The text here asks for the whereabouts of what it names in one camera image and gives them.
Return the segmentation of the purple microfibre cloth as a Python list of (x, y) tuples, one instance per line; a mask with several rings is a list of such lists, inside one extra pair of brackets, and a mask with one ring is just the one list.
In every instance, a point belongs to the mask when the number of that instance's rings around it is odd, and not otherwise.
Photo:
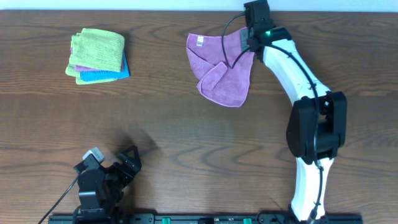
[(240, 107), (250, 86), (254, 53), (243, 53), (241, 33), (221, 36), (189, 34), (186, 52), (197, 89), (206, 99), (226, 107)]

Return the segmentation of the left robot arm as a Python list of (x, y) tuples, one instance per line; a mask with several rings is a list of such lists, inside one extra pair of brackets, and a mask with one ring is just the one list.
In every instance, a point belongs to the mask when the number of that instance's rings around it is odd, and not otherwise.
[(121, 151), (109, 167), (104, 167), (104, 155), (94, 147), (86, 152), (83, 161), (74, 169), (80, 200), (79, 215), (73, 213), (73, 223), (122, 223), (123, 215), (116, 206), (123, 196), (123, 188), (140, 172), (142, 163), (136, 146)]

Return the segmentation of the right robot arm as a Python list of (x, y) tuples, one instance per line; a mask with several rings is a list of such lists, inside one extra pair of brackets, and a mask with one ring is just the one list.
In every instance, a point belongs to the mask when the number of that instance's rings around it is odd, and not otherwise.
[(247, 50), (274, 73), (292, 104), (285, 136), (297, 174), (287, 221), (340, 222), (326, 215), (324, 197), (328, 173), (345, 143), (347, 99), (312, 73), (289, 31), (274, 25), (267, 1), (247, 2), (243, 14), (249, 29)]

